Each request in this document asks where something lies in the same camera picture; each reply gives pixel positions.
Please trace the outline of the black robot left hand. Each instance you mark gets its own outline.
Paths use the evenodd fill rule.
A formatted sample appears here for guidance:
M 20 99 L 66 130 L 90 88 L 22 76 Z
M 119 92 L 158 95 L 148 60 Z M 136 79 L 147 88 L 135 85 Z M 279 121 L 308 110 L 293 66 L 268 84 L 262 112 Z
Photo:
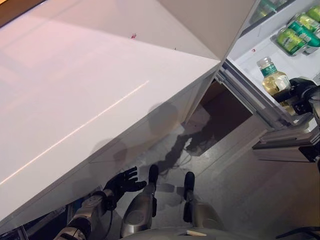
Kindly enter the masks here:
M 104 190 L 110 190 L 113 193 L 113 196 L 119 200 L 127 192 L 137 192 L 142 190 L 147 186 L 146 181 L 139 181 L 138 177 L 138 168 L 132 167 L 128 170 L 118 173 L 112 179 L 110 179 Z

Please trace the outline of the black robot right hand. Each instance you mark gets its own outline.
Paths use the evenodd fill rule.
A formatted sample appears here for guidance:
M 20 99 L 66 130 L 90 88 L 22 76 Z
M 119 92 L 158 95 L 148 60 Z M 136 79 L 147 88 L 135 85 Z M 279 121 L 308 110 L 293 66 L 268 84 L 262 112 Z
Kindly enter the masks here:
M 306 113 L 320 114 L 320 86 L 305 78 L 292 78 L 290 87 L 276 93 L 273 98 L 278 102 L 288 101 L 297 115 Z

